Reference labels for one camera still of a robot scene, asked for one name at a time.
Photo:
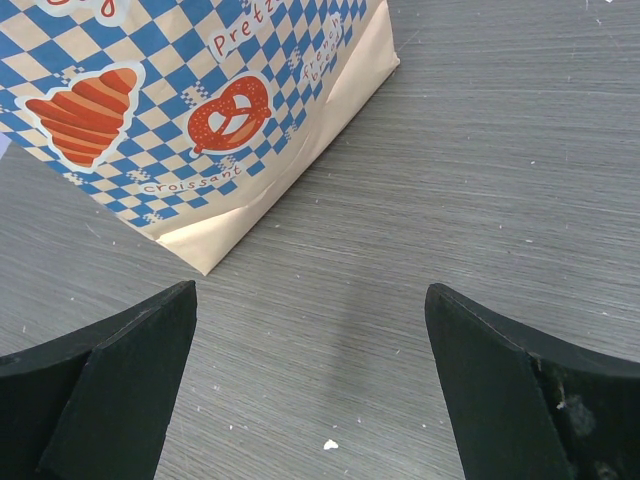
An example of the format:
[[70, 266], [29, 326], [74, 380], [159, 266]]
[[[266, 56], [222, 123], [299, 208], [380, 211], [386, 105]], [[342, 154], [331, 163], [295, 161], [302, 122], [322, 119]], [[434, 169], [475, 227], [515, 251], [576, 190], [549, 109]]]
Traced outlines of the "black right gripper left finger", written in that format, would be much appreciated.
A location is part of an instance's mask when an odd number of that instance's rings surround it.
[[152, 479], [197, 321], [179, 282], [1, 359], [4, 479]]

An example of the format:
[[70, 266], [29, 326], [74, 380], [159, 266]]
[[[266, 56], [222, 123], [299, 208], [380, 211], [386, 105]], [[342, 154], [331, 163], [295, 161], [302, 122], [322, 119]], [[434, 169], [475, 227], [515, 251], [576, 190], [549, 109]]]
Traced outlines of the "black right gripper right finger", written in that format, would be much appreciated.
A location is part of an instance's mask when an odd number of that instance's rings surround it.
[[429, 341], [468, 479], [636, 479], [639, 365], [435, 283]]

